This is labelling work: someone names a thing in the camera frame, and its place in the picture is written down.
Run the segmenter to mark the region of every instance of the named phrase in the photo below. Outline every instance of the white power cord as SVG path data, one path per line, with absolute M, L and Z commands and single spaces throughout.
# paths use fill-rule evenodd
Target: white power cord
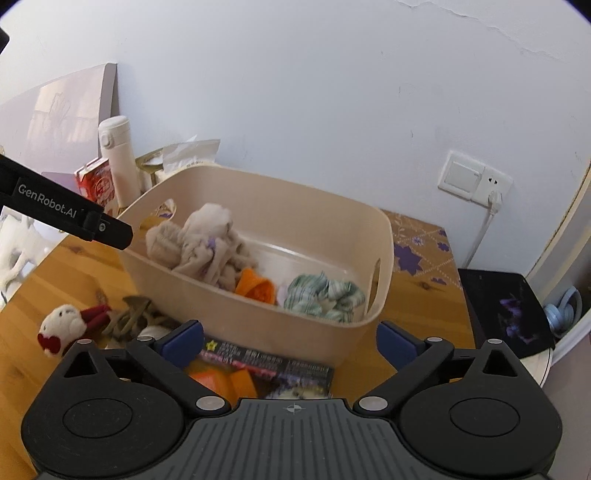
M 468 268 L 468 265 L 470 265 L 472 258 L 474 258 L 474 255 L 476 255 L 476 251 L 478 250 L 478 247 L 482 243 L 482 239 L 486 235 L 486 231 L 488 230 L 488 227 L 491 224 L 492 219 L 495 217 L 495 215 L 497 213 L 499 213 L 499 210 L 501 209 L 502 204 L 503 204 L 503 195 L 501 195 L 501 192 L 498 192 L 497 190 L 493 190 L 492 192 L 489 193 L 488 214 L 486 215 L 484 223 L 482 224 L 482 227 L 480 228 L 480 231 L 478 232 L 478 235 L 476 236 L 476 240 L 474 240 L 474 244 L 472 245 L 472 249 L 470 250 L 470 254 L 466 258 L 466 261 L 464 262 L 464 268 Z

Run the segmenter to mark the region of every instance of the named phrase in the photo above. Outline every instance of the light switch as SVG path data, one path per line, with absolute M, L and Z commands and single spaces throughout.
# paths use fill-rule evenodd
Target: light switch
M 441 171 L 439 188 L 470 200 L 484 172 L 484 163 L 458 152 L 449 152 Z
M 457 162 L 452 162 L 444 182 L 471 194 L 476 190 L 478 180 L 480 180 L 480 173 L 476 170 L 460 165 Z

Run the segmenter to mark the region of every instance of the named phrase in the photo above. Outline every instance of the plush toy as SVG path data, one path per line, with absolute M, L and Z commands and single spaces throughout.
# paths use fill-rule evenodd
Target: plush toy
M 108 305 L 78 310 L 73 305 L 62 305 L 41 323 L 37 341 L 47 356 L 64 355 L 80 338 L 109 324 Z
M 148 258 L 177 273 L 227 291 L 256 260 L 232 228 L 230 210 L 206 203 L 183 227 L 167 220 L 146 233 Z

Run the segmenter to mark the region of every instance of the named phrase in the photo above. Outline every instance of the beige plastic basket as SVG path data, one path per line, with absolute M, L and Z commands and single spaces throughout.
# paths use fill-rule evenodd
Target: beige plastic basket
M 176 204 L 183 225 L 205 203 L 230 209 L 236 231 L 259 261 L 258 272 L 276 285 L 302 273 L 354 281 L 371 290 L 373 303 L 359 307 L 355 323 L 295 314 L 246 299 L 174 273 L 146 257 L 142 221 L 165 201 Z M 380 210 L 284 180 L 228 168 L 195 166 L 173 175 L 140 197 L 119 217 L 135 232 L 121 261 L 138 291 L 159 309 L 185 322 L 198 319 L 214 337 L 248 348 L 336 367 L 376 320 L 388 294 L 394 249 L 392 230 Z

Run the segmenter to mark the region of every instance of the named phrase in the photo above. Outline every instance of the orange cloth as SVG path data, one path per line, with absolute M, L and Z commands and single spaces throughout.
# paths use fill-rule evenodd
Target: orange cloth
M 253 269 L 245 268 L 236 286 L 236 294 L 247 299 L 275 304 L 275 285 L 271 280 L 259 276 Z
M 228 400 L 232 407 L 236 406 L 239 398 L 258 398 L 251 375 L 245 369 L 228 375 L 217 368 L 208 368 L 205 372 L 195 372 L 189 376 Z

